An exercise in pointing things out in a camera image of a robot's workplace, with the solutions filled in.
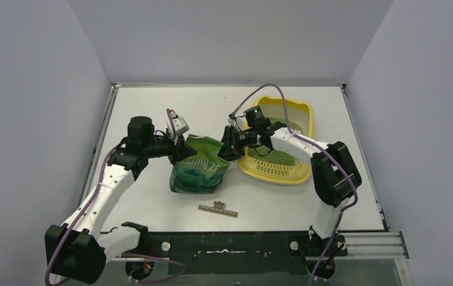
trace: screw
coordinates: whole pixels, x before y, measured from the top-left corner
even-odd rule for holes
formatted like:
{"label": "screw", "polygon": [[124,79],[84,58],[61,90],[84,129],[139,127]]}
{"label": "screw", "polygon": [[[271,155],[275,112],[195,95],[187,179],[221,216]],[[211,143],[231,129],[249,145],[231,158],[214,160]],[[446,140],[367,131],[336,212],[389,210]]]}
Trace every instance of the screw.
{"label": "screw", "polygon": [[163,251],[169,251],[170,250],[170,243],[168,243],[168,242],[162,243],[162,250]]}
{"label": "screw", "polygon": [[290,243],[290,249],[291,249],[291,250],[298,250],[298,249],[299,249],[299,243],[296,242],[296,241],[292,241],[292,242]]}

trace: white wall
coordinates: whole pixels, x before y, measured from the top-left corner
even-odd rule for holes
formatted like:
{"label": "white wall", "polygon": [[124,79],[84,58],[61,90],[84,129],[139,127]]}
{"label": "white wall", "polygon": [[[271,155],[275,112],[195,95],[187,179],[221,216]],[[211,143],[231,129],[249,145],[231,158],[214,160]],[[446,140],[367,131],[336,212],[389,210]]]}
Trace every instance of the white wall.
{"label": "white wall", "polygon": [[67,1],[0,1],[0,285],[44,284],[44,233],[79,202],[109,90]]}
{"label": "white wall", "polygon": [[111,82],[345,83],[393,0],[69,0]]}
{"label": "white wall", "polygon": [[415,284],[453,285],[453,0],[396,0],[346,92]]}

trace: white table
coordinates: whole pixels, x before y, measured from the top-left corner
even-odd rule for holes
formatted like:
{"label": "white table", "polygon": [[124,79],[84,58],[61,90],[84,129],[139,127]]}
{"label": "white table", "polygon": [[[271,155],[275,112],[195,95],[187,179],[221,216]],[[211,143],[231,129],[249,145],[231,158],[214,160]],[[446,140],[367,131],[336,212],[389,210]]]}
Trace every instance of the white table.
{"label": "white table", "polygon": [[[111,147],[126,136],[133,116],[148,116],[156,129],[166,127],[166,108],[174,109],[190,126],[189,133],[221,140],[228,114],[255,88],[252,87],[121,87],[117,93],[97,164]],[[339,87],[283,88],[287,98],[307,101],[314,109],[316,139],[344,142],[358,167],[363,184],[358,204],[345,212],[343,230],[384,229],[373,189],[367,176],[355,133]],[[261,95],[278,95],[265,88],[240,110],[249,108]],[[98,178],[97,166],[94,180]],[[301,231],[313,224],[319,198],[312,176],[297,186],[274,185],[245,175],[233,164],[214,194],[176,194],[169,189],[172,170],[167,158],[150,159],[138,180],[125,192],[108,217],[103,231],[131,221],[150,231]],[[198,210],[198,205],[226,203],[238,218]]]}

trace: black wire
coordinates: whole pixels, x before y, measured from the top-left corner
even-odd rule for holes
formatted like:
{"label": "black wire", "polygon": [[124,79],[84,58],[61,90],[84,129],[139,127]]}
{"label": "black wire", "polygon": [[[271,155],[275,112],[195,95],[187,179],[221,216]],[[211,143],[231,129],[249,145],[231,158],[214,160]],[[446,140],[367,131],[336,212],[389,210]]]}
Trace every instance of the black wire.
{"label": "black wire", "polygon": [[113,230],[115,230],[116,228],[118,228],[118,227],[115,226],[114,228],[111,228],[110,231],[101,231],[100,234],[110,234],[110,233],[113,232]]}
{"label": "black wire", "polygon": [[302,248],[301,248],[301,247],[299,247],[299,253],[300,253],[300,255],[302,256],[302,258],[304,258],[304,262],[305,262],[305,263],[306,263],[306,265],[307,265],[307,258],[305,258],[305,254],[304,254],[304,251],[302,250]]}
{"label": "black wire", "polygon": [[163,136],[168,137],[167,134],[165,134],[165,132],[163,132],[163,131],[161,131],[161,130],[156,130],[154,133],[156,134],[156,133],[158,133],[158,132],[160,132]]}
{"label": "black wire", "polygon": [[125,143],[125,141],[126,141],[126,137],[123,137],[123,139],[121,139],[121,141],[117,145],[117,148],[121,147],[121,145],[123,145]]}
{"label": "black wire", "polygon": [[339,253],[340,250],[342,250],[344,248],[346,244],[345,243],[342,243],[342,245],[340,247],[338,247],[337,249],[335,249],[332,253],[330,253],[330,256],[328,257],[327,261],[325,261],[325,265],[329,264],[330,262],[332,262],[335,258],[335,256],[337,255],[337,253]]}
{"label": "black wire", "polygon": [[265,156],[267,156],[268,154],[270,154],[270,153],[272,152],[272,150],[274,150],[274,149],[270,149],[267,153],[265,153],[264,155],[261,155],[261,154],[258,152],[258,150],[256,149],[256,147],[251,147],[251,149],[255,149],[256,154],[258,154],[258,156],[260,156],[260,157],[265,157]]}

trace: black base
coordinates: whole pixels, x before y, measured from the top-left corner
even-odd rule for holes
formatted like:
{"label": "black base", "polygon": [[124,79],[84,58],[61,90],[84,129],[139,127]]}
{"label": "black base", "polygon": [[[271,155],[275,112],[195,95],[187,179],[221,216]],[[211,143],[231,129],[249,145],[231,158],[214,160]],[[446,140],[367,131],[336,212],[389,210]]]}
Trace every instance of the black base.
{"label": "black base", "polygon": [[[51,225],[44,236],[46,257],[49,261],[67,229]],[[104,250],[89,234],[71,231],[61,248],[51,273],[93,284],[106,265]]]}
{"label": "black base", "polygon": [[[300,252],[290,249],[290,242],[298,241],[308,257],[317,258],[323,249],[311,247],[307,231],[150,232],[149,237],[154,246],[153,255],[168,257],[187,265],[189,271],[186,274],[286,272],[290,275],[306,275],[308,262],[302,259]],[[337,239],[344,241],[343,236]],[[162,250],[163,242],[170,243],[170,251]],[[347,251],[339,251],[336,254],[345,255]],[[135,265],[131,265],[127,271],[134,268]],[[181,270],[179,266],[170,265],[168,274]]]}

